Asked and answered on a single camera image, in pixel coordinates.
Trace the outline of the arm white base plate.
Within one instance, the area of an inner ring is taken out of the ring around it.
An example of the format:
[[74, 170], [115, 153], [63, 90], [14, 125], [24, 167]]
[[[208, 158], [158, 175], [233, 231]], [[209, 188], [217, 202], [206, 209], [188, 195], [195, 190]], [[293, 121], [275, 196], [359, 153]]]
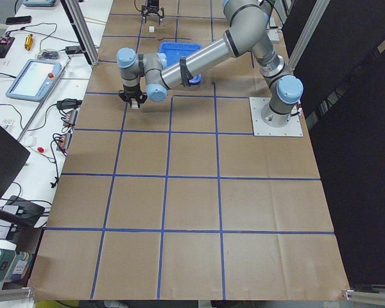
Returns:
[[277, 44], [280, 41], [280, 37], [278, 35], [279, 27], [273, 26], [272, 28], [267, 29], [268, 37], [272, 41], [272, 43]]
[[270, 109], [270, 98], [249, 97], [253, 135], [256, 137], [303, 137], [296, 106], [286, 115]]

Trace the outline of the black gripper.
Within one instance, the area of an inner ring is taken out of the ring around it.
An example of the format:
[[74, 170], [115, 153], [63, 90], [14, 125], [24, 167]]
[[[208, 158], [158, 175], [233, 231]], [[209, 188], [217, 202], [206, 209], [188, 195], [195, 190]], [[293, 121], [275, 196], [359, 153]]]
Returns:
[[140, 86], [133, 87], [123, 87], [123, 90], [118, 92], [119, 97], [129, 104], [132, 108], [132, 101], [135, 100], [137, 103], [137, 108], [141, 107], [141, 103], [144, 103], [147, 100], [146, 93], [142, 92]]
[[147, 17], [150, 14], [158, 16], [158, 23], [161, 23], [164, 19], [164, 8], [160, 7], [159, 0], [147, 0], [146, 5], [142, 5], [141, 15], [144, 23], [147, 23]]

